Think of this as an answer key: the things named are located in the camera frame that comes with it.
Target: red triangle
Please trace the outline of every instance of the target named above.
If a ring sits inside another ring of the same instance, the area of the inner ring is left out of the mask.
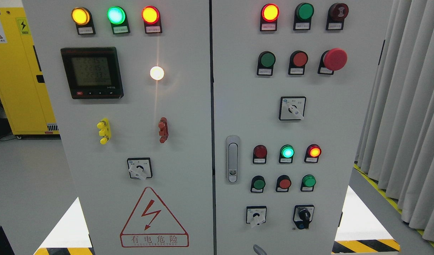
[[[143,190],[120,239],[122,247],[189,246],[187,231],[151,187]]]

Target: digital power meter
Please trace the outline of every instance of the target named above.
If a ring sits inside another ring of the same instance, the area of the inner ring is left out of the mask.
[[[73,99],[124,96],[115,47],[62,48],[61,56]]]

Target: lcd display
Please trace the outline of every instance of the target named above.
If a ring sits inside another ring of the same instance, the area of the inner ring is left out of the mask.
[[[106,57],[72,57],[77,86],[110,86],[110,70]]]

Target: gray curtain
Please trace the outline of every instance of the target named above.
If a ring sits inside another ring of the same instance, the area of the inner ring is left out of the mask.
[[[434,242],[434,0],[395,0],[356,161]]]

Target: green indicator light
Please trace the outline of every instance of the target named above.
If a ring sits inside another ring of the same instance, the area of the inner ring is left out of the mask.
[[[302,182],[305,187],[313,187],[316,184],[316,179],[312,175],[306,175],[303,177]]]
[[[107,11],[107,17],[115,25],[122,24],[126,20],[126,13],[119,6],[112,6]]]
[[[297,10],[297,16],[299,19],[306,21],[313,16],[314,11],[313,5],[309,3],[303,3]]]
[[[291,145],[285,145],[281,149],[284,158],[291,158],[294,155],[294,149]]]
[[[264,67],[271,67],[275,63],[275,56],[274,54],[267,52],[264,55],[261,56],[261,64]]]
[[[263,180],[256,180],[253,183],[253,187],[257,190],[263,189],[265,185],[266,185],[266,183]]]

